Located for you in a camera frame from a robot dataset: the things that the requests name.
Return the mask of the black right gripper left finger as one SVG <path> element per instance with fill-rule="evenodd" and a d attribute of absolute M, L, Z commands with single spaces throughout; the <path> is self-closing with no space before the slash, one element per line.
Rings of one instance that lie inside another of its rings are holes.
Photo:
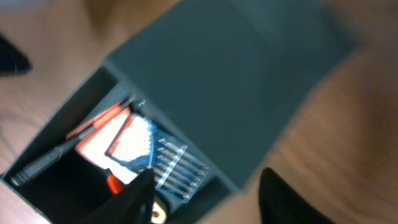
<path fill-rule="evenodd" d="M 154 194 L 154 172 L 146 169 L 77 224 L 151 224 Z"/>

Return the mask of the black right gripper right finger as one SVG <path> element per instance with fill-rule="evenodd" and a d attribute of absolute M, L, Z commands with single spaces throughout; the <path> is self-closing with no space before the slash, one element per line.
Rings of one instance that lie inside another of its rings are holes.
<path fill-rule="evenodd" d="M 262 171 L 258 199 L 262 224 L 333 224 L 269 167 Z"/>

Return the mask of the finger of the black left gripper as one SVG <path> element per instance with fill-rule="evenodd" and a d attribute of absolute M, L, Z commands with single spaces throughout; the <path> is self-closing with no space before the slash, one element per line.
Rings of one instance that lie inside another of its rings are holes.
<path fill-rule="evenodd" d="M 30 70 L 29 59 L 1 35 L 1 76 L 22 75 Z"/>

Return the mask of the blue precision screwdriver set case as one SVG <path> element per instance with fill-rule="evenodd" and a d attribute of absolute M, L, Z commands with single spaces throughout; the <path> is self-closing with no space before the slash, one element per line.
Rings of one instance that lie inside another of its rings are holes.
<path fill-rule="evenodd" d="M 138 114 L 130 114 L 105 155 L 135 174 L 154 171 L 155 188 L 187 203 L 210 168 L 184 143 Z"/>

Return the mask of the orange scraper with beige handle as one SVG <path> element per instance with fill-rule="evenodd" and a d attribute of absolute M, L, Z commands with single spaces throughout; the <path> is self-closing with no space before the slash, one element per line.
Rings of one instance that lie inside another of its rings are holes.
<path fill-rule="evenodd" d="M 121 166 L 119 163 L 106 156 L 105 152 L 130 114 L 132 113 L 118 115 L 117 117 L 113 118 L 99 130 L 84 138 L 84 140 L 82 140 L 82 142 L 76 147 L 76 151 L 79 153 L 79 155 L 104 171 L 106 178 L 110 174 L 115 175 L 124 184 L 124 188 L 130 184 L 141 172 L 139 174 L 131 172 L 127 168 Z M 168 211 L 169 208 L 167 204 L 156 196 L 155 190 L 151 223 L 165 223 Z"/>

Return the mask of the small claw hammer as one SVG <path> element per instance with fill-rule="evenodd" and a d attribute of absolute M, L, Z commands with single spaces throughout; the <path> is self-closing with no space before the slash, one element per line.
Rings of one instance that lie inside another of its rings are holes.
<path fill-rule="evenodd" d="M 30 182 L 54 163 L 59 161 L 65 154 L 74 149 L 75 146 L 84 138 L 104 126 L 107 122 L 111 121 L 120 112 L 122 112 L 123 109 L 129 107 L 135 99 L 136 97 L 132 96 L 124 101 L 120 101 L 110 108 L 98 113 L 81 127 L 77 127 L 78 131 L 72 131 L 72 135 L 67 137 L 63 143 L 41 155 L 36 160 L 25 166 L 17 174 L 13 175 L 11 177 L 11 183 L 17 187 L 21 187 Z"/>

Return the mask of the dark green box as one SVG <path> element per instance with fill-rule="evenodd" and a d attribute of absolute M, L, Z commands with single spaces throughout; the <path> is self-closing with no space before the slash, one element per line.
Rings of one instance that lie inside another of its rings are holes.
<path fill-rule="evenodd" d="M 315 85 L 354 43 L 315 1 L 188 0 L 112 52 L 54 113 L 2 181 L 52 223 L 117 205 L 104 173 L 75 152 L 28 181 L 17 174 L 113 103 L 134 105 L 208 164 L 168 223 L 195 223 L 240 191 Z"/>

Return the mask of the red handled cutting pliers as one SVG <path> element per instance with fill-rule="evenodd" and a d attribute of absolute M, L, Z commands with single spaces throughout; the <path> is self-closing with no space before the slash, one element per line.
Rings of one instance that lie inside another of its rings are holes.
<path fill-rule="evenodd" d="M 107 176 L 106 183 L 113 194 L 118 194 L 124 188 L 124 184 L 113 174 Z"/>

